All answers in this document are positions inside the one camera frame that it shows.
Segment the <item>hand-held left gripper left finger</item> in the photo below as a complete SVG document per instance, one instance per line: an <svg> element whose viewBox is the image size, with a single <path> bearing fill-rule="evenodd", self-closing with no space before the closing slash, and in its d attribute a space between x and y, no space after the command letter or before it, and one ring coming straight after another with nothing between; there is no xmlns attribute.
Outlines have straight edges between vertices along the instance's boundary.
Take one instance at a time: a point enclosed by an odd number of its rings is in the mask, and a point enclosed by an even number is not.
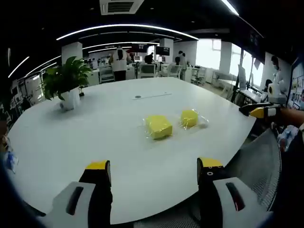
<svg viewBox="0 0 304 228"><path fill-rule="evenodd" d="M92 162L79 181L71 182L53 199L46 226L108 228L112 202L110 161Z"/></svg>

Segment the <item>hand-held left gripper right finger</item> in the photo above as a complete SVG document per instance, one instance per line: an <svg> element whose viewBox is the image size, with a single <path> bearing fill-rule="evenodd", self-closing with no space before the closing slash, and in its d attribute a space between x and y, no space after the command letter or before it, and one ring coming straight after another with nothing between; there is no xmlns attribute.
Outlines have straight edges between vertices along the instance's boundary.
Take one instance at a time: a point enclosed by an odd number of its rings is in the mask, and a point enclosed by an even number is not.
<svg viewBox="0 0 304 228"><path fill-rule="evenodd" d="M229 178L219 160L197 159L200 226L203 228L259 228L270 212L239 178Z"/></svg>

